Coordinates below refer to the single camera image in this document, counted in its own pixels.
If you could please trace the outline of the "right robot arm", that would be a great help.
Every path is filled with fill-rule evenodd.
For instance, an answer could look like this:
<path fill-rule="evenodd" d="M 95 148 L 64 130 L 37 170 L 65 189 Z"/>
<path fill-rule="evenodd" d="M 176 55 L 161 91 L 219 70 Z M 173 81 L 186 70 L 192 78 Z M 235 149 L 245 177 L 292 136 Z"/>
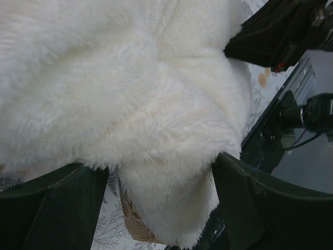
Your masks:
<path fill-rule="evenodd" d="M 295 66 L 307 50 L 332 52 L 332 4 L 328 1 L 268 1 L 242 24 L 224 49 L 226 57 L 280 73 Z M 332 94 L 318 94 L 304 105 L 283 105 L 262 125 L 269 148 L 278 136 L 303 128 L 316 137 L 332 131 Z"/>

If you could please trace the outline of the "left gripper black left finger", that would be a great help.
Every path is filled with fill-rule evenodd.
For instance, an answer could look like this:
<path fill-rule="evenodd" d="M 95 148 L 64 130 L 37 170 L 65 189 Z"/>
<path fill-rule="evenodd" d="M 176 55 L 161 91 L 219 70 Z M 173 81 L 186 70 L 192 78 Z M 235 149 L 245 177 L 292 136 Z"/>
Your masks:
<path fill-rule="evenodd" d="M 1 249 L 90 249 L 109 170 L 70 164 L 1 192 Z"/>

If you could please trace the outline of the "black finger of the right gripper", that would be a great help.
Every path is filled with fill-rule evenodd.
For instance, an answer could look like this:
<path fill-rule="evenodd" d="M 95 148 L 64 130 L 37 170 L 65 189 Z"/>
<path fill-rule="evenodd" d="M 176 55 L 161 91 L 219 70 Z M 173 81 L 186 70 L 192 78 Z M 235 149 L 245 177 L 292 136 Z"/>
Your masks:
<path fill-rule="evenodd" d="M 241 25 L 224 53 L 272 72 L 286 71 L 320 44 L 324 19 L 325 1 L 268 1 Z"/>

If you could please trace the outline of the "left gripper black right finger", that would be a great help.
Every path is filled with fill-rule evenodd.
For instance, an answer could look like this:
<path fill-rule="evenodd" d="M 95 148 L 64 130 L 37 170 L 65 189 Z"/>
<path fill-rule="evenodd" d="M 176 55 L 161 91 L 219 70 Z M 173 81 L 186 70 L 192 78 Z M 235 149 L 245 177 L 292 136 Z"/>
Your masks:
<path fill-rule="evenodd" d="M 231 249 L 332 249 L 332 195 L 255 169 L 228 153 L 212 165 Z"/>

